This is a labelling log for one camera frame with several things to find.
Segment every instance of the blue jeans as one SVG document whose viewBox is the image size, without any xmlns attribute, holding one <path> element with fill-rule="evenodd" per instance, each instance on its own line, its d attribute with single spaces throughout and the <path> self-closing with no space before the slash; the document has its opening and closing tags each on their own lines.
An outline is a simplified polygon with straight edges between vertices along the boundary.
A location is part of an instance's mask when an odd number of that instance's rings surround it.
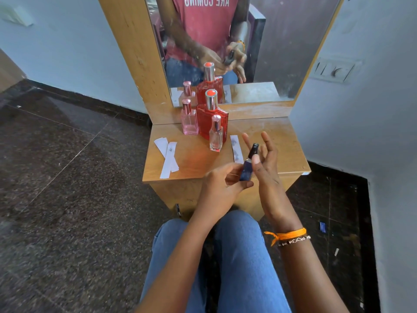
<svg viewBox="0 0 417 313">
<path fill-rule="evenodd" d="M 186 226 L 187 223 L 182 220 L 170 220 L 156 233 L 141 300 L 164 268 Z M 240 210 L 229 212 L 216 225 L 214 239 L 222 281 L 219 313 L 291 313 L 257 221 Z M 188 299 L 187 313 L 205 312 L 206 286 L 203 277 L 200 266 Z"/>
<path fill-rule="evenodd" d="M 180 88 L 184 81 L 191 81 L 191 85 L 196 86 L 204 80 L 204 73 L 188 62 L 169 58 L 166 61 L 166 79 L 170 88 Z M 223 85 L 233 84 L 237 84 L 237 76 L 229 71 L 223 75 Z"/>
</svg>

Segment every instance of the paper on wall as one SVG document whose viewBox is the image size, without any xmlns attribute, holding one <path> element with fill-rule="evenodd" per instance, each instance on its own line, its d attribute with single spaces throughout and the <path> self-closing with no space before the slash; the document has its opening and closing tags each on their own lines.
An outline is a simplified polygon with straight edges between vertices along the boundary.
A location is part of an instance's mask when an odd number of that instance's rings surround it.
<svg viewBox="0 0 417 313">
<path fill-rule="evenodd" d="M 230 85 L 224 85 L 223 91 L 224 91 L 224 102 L 232 103 L 232 92 L 230 91 Z"/>
<path fill-rule="evenodd" d="M 232 142 L 233 158 L 235 163 L 244 163 L 242 149 L 240 148 L 239 138 L 237 135 L 230 135 Z"/>
<path fill-rule="evenodd" d="M 172 105 L 177 108 L 180 106 L 180 96 L 182 94 L 182 91 L 179 91 L 177 88 L 171 88 L 171 100 Z"/>
<path fill-rule="evenodd" d="M 162 167 L 160 179 L 168 179 L 171 173 L 171 167 L 173 162 L 175 161 L 174 154 L 175 154 L 175 147 L 177 146 L 177 142 L 170 142 L 168 144 L 168 150 L 166 151 L 164 166 Z"/>
<path fill-rule="evenodd" d="M 168 150 L 168 139 L 166 139 L 166 137 L 161 137 L 154 140 L 154 143 L 156 147 L 158 147 L 159 151 L 164 156 L 164 158 L 166 158 L 166 151 Z M 180 170 L 180 168 L 178 167 L 177 162 L 174 158 L 174 160 L 172 161 L 171 172 L 175 172 L 178 170 Z"/>
</svg>

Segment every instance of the pink perfume bottle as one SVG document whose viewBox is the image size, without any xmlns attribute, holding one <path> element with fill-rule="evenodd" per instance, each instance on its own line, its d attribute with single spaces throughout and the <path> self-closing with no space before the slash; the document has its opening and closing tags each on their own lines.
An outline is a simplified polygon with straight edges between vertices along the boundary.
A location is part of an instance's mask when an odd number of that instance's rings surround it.
<svg viewBox="0 0 417 313">
<path fill-rule="evenodd" d="M 223 103 L 223 77 L 214 76 L 214 63 L 206 62 L 204 64 L 204 81 L 197 85 L 197 103 L 206 104 L 206 91 L 214 89 L 217 91 L 218 104 Z"/>
<path fill-rule="evenodd" d="M 223 127 L 223 143 L 225 143 L 229 113 L 217 106 L 217 91 L 207 90 L 206 104 L 197 105 L 197 117 L 199 119 L 200 135 L 208 140 L 210 140 L 211 118 L 213 115 L 219 115 L 222 118 L 221 125 Z"/>
<path fill-rule="evenodd" d="M 182 100 L 183 109 L 181 110 L 181 124 L 184 135 L 198 135 L 199 123 L 197 121 L 197 112 L 191 108 L 191 100 Z"/>
<path fill-rule="evenodd" d="M 195 92 L 191 90 L 191 81 L 184 81 L 183 85 L 184 91 L 181 93 L 178 101 L 190 99 L 191 107 L 195 108 L 197 106 L 197 97 L 195 96 Z"/>
<path fill-rule="evenodd" d="M 219 152 L 222 146 L 223 146 L 222 117 L 216 114 L 211 117 L 210 149 L 212 151 Z"/>
</svg>

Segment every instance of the dark granite floor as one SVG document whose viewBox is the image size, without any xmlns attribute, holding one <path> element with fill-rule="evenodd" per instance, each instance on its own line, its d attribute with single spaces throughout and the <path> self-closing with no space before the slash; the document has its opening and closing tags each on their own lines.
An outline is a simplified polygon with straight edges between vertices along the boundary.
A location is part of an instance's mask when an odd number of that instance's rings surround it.
<svg viewBox="0 0 417 313">
<path fill-rule="evenodd" d="M 153 236 L 172 217 L 141 181 L 146 116 L 41 90 L 1 105 L 0 312 L 132 311 Z M 343 300 L 361 312 L 355 187 L 313 172 L 288 194 Z M 268 249 L 294 307 L 278 249 Z"/>
</svg>

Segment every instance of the person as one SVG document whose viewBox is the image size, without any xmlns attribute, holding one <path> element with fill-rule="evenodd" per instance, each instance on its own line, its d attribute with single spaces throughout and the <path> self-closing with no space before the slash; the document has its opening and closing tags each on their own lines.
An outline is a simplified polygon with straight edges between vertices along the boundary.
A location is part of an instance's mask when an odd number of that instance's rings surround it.
<svg viewBox="0 0 417 313">
<path fill-rule="evenodd" d="M 243 65 L 250 0 L 156 0 L 168 35 L 166 77 L 170 88 L 204 80 L 202 67 L 213 62 L 223 84 L 246 82 Z M 223 63 L 234 50 L 234 61 Z"/>
<path fill-rule="evenodd" d="M 252 157 L 252 167 L 263 211 L 277 233 L 300 230 L 301 221 L 277 173 L 277 149 L 266 132 L 261 136 L 263 152 Z M 246 134 L 243 139 L 252 145 Z M 221 271 L 218 312 L 291 311 L 258 222 L 240 210 L 228 213 L 237 195 L 253 186 L 252 181 L 238 181 L 241 170 L 242 165 L 228 163 L 207 173 L 190 221 L 170 220 L 159 229 L 137 313 L 204 312 L 205 286 L 198 268 L 212 227 Z M 310 240 L 282 245 L 296 311 L 348 313 Z"/>
</svg>

